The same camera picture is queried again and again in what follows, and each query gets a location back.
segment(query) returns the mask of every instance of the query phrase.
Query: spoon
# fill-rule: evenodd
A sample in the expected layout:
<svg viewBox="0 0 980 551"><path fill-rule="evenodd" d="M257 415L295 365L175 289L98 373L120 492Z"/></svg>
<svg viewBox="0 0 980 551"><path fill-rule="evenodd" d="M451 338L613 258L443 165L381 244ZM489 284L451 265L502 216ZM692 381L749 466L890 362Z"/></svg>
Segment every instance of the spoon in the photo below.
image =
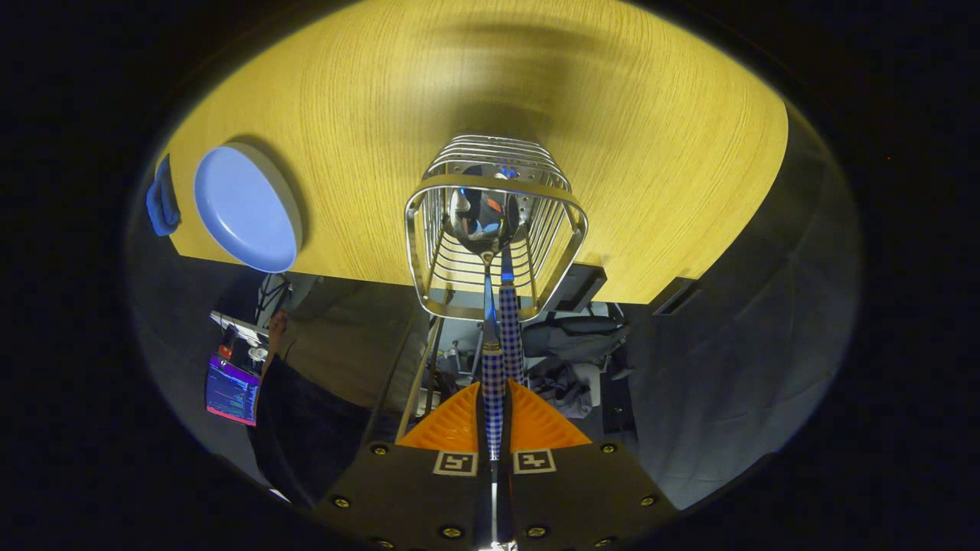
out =
<svg viewBox="0 0 980 551"><path fill-rule="evenodd" d="M490 265L519 227L517 198L506 191L454 188L449 201L448 230L466 250L483 261L483 346L499 347Z"/></svg>

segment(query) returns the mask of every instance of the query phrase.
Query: computer monitor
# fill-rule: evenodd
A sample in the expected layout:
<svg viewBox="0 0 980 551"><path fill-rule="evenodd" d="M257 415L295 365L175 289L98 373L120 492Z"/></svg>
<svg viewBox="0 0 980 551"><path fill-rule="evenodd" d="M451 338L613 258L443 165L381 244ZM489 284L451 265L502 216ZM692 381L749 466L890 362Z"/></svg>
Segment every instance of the computer monitor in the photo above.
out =
<svg viewBox="0 0 980 551"><path fill-rule="evenodd" d="M258 376L240 370L218 354L211 355L205 405L215 415L243 425L255 426L255 399L259 393Z"/></svg>

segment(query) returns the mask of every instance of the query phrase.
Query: black background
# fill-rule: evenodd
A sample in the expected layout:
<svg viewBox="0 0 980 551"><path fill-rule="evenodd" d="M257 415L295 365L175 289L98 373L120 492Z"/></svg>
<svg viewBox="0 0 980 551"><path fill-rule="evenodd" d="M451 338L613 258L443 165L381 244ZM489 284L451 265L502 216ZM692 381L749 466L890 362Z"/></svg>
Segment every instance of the black background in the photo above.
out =
<svg viewBox="0 0 980 551"><path fill-rule="evenodd" d="M865 299L846 364L804 429L651 545L938 549L975 538L963 408L976 379L966 351L976 263L964 242L959 103L969 14L940 3L750 4L656 7L799 99L828 137L864 223ZM8 502L19 546L350 548L179 425L140 367L120 256L132 190L181 110L327 11L252 0L4 6Z"/></svg>

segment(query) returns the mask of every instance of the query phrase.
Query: yellow wood grain surface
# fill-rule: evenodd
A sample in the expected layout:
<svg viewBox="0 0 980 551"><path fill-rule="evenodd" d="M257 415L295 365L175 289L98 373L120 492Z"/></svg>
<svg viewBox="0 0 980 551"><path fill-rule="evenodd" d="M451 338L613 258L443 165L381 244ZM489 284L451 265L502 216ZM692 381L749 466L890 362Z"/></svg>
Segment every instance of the yellow wood grain surface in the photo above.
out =
<svg viewBox="0 0 980 551"><path fill-rule="evenodd" d="M193 198L198 162L231 140L264 149L304 217L297 272L411 284L404 207L456 134L530 138L589 219L578 260L597 300L646 303L700 276L768 192L786 111L695 35L624 3L368 0L238 69L171 136L186 256L235 262Z"/></svg>

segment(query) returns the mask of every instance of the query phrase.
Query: orange gripper pad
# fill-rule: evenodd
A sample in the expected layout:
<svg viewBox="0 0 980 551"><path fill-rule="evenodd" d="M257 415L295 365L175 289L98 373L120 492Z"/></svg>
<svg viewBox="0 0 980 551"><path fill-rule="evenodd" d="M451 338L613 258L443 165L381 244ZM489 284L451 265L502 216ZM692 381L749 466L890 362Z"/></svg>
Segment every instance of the orange gripper pad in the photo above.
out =
<svg viewBox="0 0 980 551"><path fill-rule="evenodd" d="M507 383L511 386L513 404L510 453L592 443L592 440L543 398L513 379Z"/></svg>
<svg viewBox="0 0 980 551"><path fill-rule="evenodd" d="M400 446L447 452L477 453L475 382L446 400L396 442Z"/></svg>

